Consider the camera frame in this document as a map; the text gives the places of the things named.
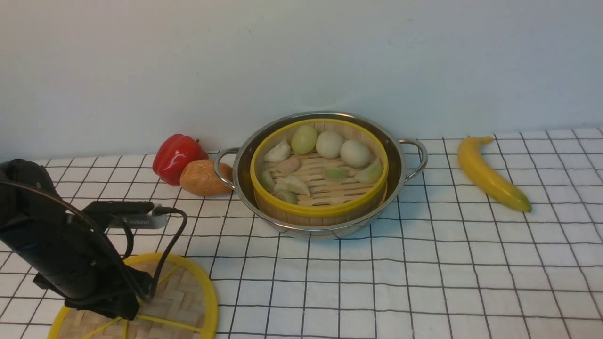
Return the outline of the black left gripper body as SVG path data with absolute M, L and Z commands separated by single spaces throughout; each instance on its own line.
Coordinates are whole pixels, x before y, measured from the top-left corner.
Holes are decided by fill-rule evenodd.
M 65 307 L 91 311 L 106 318 L 133 320 L 140 309 L 134 289 L 148 294 L 158 275 L 138 270 L 122 261 L 86 256 L 42 256 L 32 259 L 34 283 L 62 296 Z

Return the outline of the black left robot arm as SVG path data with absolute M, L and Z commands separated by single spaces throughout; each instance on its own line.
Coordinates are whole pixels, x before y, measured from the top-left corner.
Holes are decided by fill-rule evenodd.
M 1 163 L 1 242 L 37 271 L 33 283 L 64 298 L 65 307 L 134 320 L 139 287 L 151 274 L 124 259 L 133 232 L 118 202 L 91 202 L 69 214 L 47 170 L 32 161 Z

